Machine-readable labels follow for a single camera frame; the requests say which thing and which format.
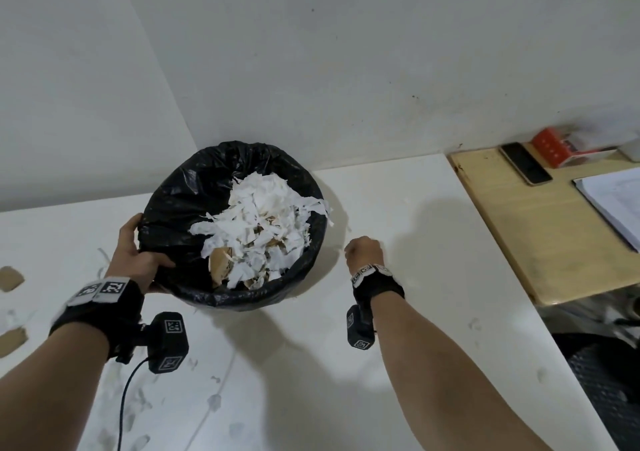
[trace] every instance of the smartphone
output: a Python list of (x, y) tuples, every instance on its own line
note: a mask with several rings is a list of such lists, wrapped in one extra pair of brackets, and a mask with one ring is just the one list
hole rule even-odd
[(519, 142), (503, 144), (498, 149), (528, 185), (535, 187), (553, 180), (547, 170)]

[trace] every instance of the crumpled tissue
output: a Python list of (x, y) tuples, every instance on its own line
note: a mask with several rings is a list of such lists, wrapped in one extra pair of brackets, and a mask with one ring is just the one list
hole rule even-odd
[(207, 220), (196, 222), (189, 232), (211, 236), (204, 241), (203, 258), (217, 247), (231, 248), (228, 288), (245, 281), (249, 289), (258, 289), (281, 277), (309, 245), (311, 212), (328, 219), (329, 211), (325, 200), (300, 196), (276, 173), (254, 172), (234, 180), (228, 209), (207, 213)]

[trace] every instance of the black plastic liner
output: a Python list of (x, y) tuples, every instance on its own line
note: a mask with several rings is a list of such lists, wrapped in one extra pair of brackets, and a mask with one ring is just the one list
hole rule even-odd
[(276, 173), (304, 197), (323, 198), (311, 174), (283, 150), (268, 144), (223, 142), (204, 148), (190, 157), (155, 191), (140, 223), (141, 251), (167, 254), (175, 269), (160, 267), (156, 282), (179, 298), (206, 306), (248, 311), (280, 302), (302, 281), (316, 262), (327, 220), (312, 212), (308, 223), (311, 245), (282, 277), (260, 289), (241, 290), (212, 287), (208, 259), (200, 257), (206, 235), (192, 235), (189, 228), (228, 208), (232, 180), (244, 179), (254, 171)]

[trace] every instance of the gray wall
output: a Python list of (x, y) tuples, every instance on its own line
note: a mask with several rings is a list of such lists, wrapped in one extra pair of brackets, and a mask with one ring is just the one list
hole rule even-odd
[(0, 0), (0, 210), (148, 192), (194, 150), (129, 0)]
[(640, 0), (131, 1), (198, 147), (332, 167), (638, 102)]

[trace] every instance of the white table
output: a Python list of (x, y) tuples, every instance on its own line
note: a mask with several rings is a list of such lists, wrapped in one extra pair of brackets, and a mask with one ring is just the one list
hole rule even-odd
[[(172, 374), (143, 367), (135, 376), (124, 451), (144, 435), (154, 451), (419, 450), (379, 347), (360, 351), (346, 341), (352, 296), (341, 249), (361, 235), (383, 241), (407, 300), (462, 346), (549, 446), (616, 449), (444, 156), (315, 175), (336, 223), (298, 297), (217, 315), (169, 295), (147, 297), (144, 320), (180, 311), (191, 350)], [(0, 359), (0, 374), (44, 340), (69, 294), (106, 266), (98, 249), (111, 255), (117, 229), (148, 198), (0, 213), (0, 265), (26, 277), (0, 293), (0, 308), (14, 309), (29, 334)], [(82, 450), (111, 449), (132, 369), (108, 363)], [(216, 394), (220, 408), (208, 410)]]

